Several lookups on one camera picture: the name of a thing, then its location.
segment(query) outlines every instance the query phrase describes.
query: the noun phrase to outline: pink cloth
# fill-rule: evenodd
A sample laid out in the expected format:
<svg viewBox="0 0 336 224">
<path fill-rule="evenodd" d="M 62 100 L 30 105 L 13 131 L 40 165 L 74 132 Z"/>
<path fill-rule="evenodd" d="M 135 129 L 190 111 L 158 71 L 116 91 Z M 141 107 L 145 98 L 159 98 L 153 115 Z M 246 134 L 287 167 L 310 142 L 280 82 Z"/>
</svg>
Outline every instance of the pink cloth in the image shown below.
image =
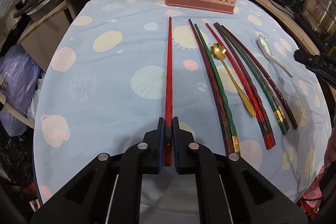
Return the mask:
<svg viewBox="0 0 336 224">
<path fill-rule="evenodd" d="M 324 175 L 324 170 L 325 166 L 321 168 L 319 174 L 317 175 L 313 183 L 310 185 L 310 187 L 302 196 L 302 199 L 305 200 L 307 205 L 313 208 L 314 213 L 317 213 L 319 211 L 319 207 L 322 200 L 322 192 L 320 190 L 319 182 Z"/>
</svg>

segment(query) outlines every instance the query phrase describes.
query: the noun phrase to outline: green chopstick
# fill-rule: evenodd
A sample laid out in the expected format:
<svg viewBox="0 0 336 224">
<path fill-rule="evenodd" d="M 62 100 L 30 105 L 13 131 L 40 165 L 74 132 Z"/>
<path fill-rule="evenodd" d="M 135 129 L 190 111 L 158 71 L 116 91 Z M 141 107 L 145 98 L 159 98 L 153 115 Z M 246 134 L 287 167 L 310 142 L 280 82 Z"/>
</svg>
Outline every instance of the green chopstick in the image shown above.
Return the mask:
<svg viewBox="0 0 336 224">
<path fill-rule="evenodd" d="M 197 24 L 194 24 L 194 26 L 195 26 L 197 34 L 198 34 L 198 36 L 199 36 L 199 38 L 202 42 L 205 53 L 206 53 L 206 55 L 209 59 L 213 74 L 215 76 L 215 80 L 216 80 L 217 85 L 218 85 L 219 93 L 220 93 L 220 95 L 222 97 L 222 100 L 223 100 L 223 106 L 224 106 L 224 109 L 226 111 L 227 122 L 228 122 L 230 130 L 231 130 L 231 135 L 232 135 L 232 140 L 233 140 L 233 145 L 234 145 L 234 148 L 235 148 L 235 152 L 237 154 L 240 154 L 239 141 L 238 141 L 238 136 L 237 136 L 237 132 L 236 132 L 236 127 L 235 127 L 235 124 L 233 122 L 232 112 L 230 110 L 229 102 L 228 102 L 227 97 L 226 97 L 225 92 L 224 92 L 224 87 L 223 87 L 221 78 L 220 78 L 219 73 L 217 71 L 215 62 L 212 59 L 212 55 L 211 55 L 211 53 L 208 49 L 208 45 L 206 44 L 206 42 L 205 42 L 205 40 L 204 40 L 204 38 L 201 34 L 200 29 L 198 28 Z"/>
<path fill-rule="evenodd" d="M 250 61 L 248 60 L 248 58 L 246 57 L 246 55 L 244 54 L 244 52 L 236 45 L 236 43 L 231 39 L 231 37 L 226 33 L 226 31 L 222 28 L 222 26 L 217 23 L 219 26 L 219 29 L 221 30 L 221 32 L 225 35 L 225 37 L 227 38 L 227 40 L 232 44 L 232 46 L 234 46 L 234 48 L 236 49 L 236 51 L 239 53 L 239 55 L 242 57 L 242 59 L 245 61 L 245 63 L 247 64 L 247 66 L 250 68 L 251 72 L 253 73 L 254 77 L 256 78 L 256 80 L 258 81 L 260 87 L 262 88 L 263 92 L 266 95 L 266 98 L 272 108 L 272 111 L 277 119 L 278 125 L 280 127 L 281 133 L 282 135 L 285 135 L 287 133 L 287 128 L 286 125 L 283 121 L 282 115 L 279 112 L 279 109 L 277 107 L 276 102 L 273 100 L 273 97 L 271 95 L 271 93 L 269 92 L 268 88 L 265 86 L 264 81 L 261 79 L 260 74 L 256 71 L 256 69 L 253 67 L 253 65 L 250 63 Z"/>
</svg>

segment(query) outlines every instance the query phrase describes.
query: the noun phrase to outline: white plastic bag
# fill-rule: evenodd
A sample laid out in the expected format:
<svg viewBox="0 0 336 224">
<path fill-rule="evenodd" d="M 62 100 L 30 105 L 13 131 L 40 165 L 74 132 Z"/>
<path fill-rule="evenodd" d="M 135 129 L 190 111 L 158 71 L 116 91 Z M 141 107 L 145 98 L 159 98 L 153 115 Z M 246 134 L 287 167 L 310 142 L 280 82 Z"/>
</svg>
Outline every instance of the white plastic bag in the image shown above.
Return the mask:
<svg viewBox="0 0 336 224">
<path fill-rule="evenodd" d="M 37 104 L 39 102 L 41 88 L 44 80 L 44 75 L 42 75 L 43 78 L 37 79 L 37 90 L 34 91 L 33 97 L 31 98 L 28 110 L 27 110 L 27 118 L 32 123 L 35 123 L 36 118 L 36 111 L 37 111 Z"/>
</svg>

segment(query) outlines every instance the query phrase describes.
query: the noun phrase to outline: red chopstick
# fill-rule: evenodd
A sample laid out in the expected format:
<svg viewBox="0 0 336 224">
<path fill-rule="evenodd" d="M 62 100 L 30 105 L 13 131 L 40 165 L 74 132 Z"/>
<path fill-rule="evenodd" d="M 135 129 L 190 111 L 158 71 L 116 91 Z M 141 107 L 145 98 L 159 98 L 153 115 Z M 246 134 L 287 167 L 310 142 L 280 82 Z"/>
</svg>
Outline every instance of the red chopstick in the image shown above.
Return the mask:
<svg viewBox="0 0 336 224">
<path fill-rule="evenodd" d="M 173 125 L 173 68 L 172 68 L 172 38 L 171 17 L 168 22 L 168 53 L 167 53 L 167 81 L 165 107 L 165 148 L 164 166 L 172 165 L 172 125 Z"/>
<path fill-rule="evenodd" d="M 212 35 L 214 36 L 214 38 L 217 40 L 218 44 L 223 46 L 224 48 L 225 45 L 224 43 L 222 42 L 222 40 L 218 37 L 218 35 L 214 32 L 214 30 L 210 27 L 210 25 L 208 23 L 205 24 L 208 29 L 210 30 L 210 32 L 212 33 Z M 246 94 L 248 95 L 256 113 L 257 113 L 257 119 L 260 121 L 263 120 L 263 114 L 258 106 L 258 103 L 257 103 L 257 100 L 255 99 L 253 93 L 252 93 L 252 90 L 249 86 L 249 84 L 247 83 L 246 79 L 245 79 L 245 76 L 243 75 L 242 71 L 240 70 L 240 68 L 238 67 L 238 64 L 236 63 L 236 61 L 234 60 L 234 58 L 232 57 L 232 55 L 230 54 L 230 52 L 227 50 L 226 48 L 226 55 L 227 55 L 227 58 L 229 59 L 230 63 L 232 64 L 233 68 L 235 69 L 235 72 L 237 73 L 241 83 L 243 84 L 244 86 L 244 89 L 246 91 Z"/>
<path fill-rule="evenodd" d="M 258 92 L 257 92 L 255 86 L 253 85 L 253 82 L 252 82 L 252 79 L 251 79 L 250 75 L 248 74 L 248 72 L 247 72 L 246 68 L 244 67 L 242 61 L 240 60 L 238 54 L 235 52 L 235 50 L 233 49 L 233 47 L 231 46 L 231 44 L 229 43 L 227 38 L 221 33 L 221 31 L 219 29 L 219 24 L 217 25 L 217 23 L 215 23 L 214 26 L 217 29 L 217 31 L 219 32 L 219 34 L 222 36 L 223 40 L 226 42 L 228 48 L 230 49 L 230 51 L 234 55 L 236 61 L 240 65 L 240 68 L 241 68 L 241 70 L 242 70 L 242 72 L 245 76 L 245 79 L 249 83 L 251 91 L 253 92 L 254 98 L 258 101 L 258 107 L 259 107 L 259 110 L 261 112 L 261 116 L 260 116 L 261 120 L 258 119 L 258 112 L 257 112 L 257 109 L 256 109 L 257 120 L 258 120 L 259 127 L 260 127 L 260 130 L 261 130 L 263 139 L 264 139 L 266 149 L 269 150 L 269 149 L 271 149 L 272 147 L 275 146 L 275 141 L 273 142 L 272 137 L 271 137 L 271 132 L 269 131 L 269 128 L 268 128 L 267 123 L 266 123 L 265 118 L 267 117 L 267 114 L 266 114 L 266 111 L 265 111 L 265 114 L 263 113 L 262 101 L 261 101 L 261 99 L 258 95 Z"/>
</svg>

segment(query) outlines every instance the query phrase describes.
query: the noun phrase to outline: plastic bag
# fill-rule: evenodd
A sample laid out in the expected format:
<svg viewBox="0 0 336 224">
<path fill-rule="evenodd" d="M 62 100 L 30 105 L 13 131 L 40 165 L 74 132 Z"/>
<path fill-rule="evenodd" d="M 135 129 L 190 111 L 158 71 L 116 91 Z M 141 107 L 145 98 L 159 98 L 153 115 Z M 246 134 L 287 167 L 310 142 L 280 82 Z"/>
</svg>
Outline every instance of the plastic bag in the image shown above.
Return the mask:
<svg viewBox="0 0 336 224">
<path fill-rule="evenodd" d="M 6 102 L 23 116 L 25 116 L 23 111 L 27 111 L 35 91 L 40 70 L 21 45 L 12 46 L 0 65 L 0 75 L 6 81 L 6 87 L 3 89 L 7 94 Z M 0 120 L 11 137 L 19 136 L 26 131 L 27 126 L 5 109 L 0 112 Z"/>
<path fill-rule="evenodd" d="M 35 123 L 36 118 L 36 111 L 37 111 L 37 104 L 39 102 L 41 88 L 44 80 L 44 75 L 42 78 L 37 80 L 37 90 L 34 91 L 33 97 L 30 101 L 30 105 L 27 110 L 27 118 L 32 122 Z"/>
</svg>

